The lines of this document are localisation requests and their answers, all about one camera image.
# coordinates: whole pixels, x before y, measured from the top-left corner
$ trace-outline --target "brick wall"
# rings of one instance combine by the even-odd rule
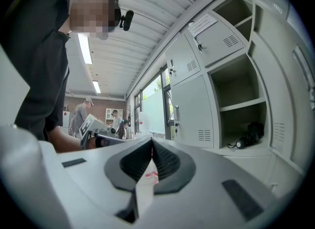
[[[71,120],[74,108],[83,103],[84,98],[72,98],[72,97],[65,97],[64,103],[68,104],[67,111],[70,112],[70,118]],[[105,112],[107,108],[117,108],[123,110],[123,117],[124,119],[127,119],[127,103],[125,101],[113,101],[113,100],[103,100],[103,99],[93,99],[93,106],[91,106],[89,109],[87,109],[87,114],[92,114],[96,118],[102,120],[105,122]]]

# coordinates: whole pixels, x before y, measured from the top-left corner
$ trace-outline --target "man in black shirt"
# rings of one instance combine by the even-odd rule
[[[80,150],[80,140],[64,134],[63,103],[69,75],[68,33],[103,35],[119,23],[118,0],[15,0],[8,9],[1,45],[29,84],[16,124],[56,151]],[[91,139],[90,148],[95,147]]]

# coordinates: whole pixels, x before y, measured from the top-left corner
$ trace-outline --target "fluorescent light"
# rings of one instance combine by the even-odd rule
[[[98,82],[97,81],[93,81],[93,85],[94,85],[94,88],[95,88],[96,92],[100,93]]]
[[[86,34],[78,34],[78,36],[84,62],[88,65],[91,65],[92,59],[90,53],[89,38]]]

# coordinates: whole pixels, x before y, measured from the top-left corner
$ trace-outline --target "cap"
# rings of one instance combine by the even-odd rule
[[[85,98],[84,101],[87,103],[91,103],[91,105],[94,105],[91,98]]]

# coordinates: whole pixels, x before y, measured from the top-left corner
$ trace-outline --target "ceiling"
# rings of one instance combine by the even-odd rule
[[[67,91],[75,95],[95,95],[92,80],[97,80],[98,96],[124,98],[156,45],[196,0],[119,0],[124,15],[134,11],[128,32],[116,28],[106,41],[90,38],[93,64],[86,65],[74,35],[68,41],[70,76]]]

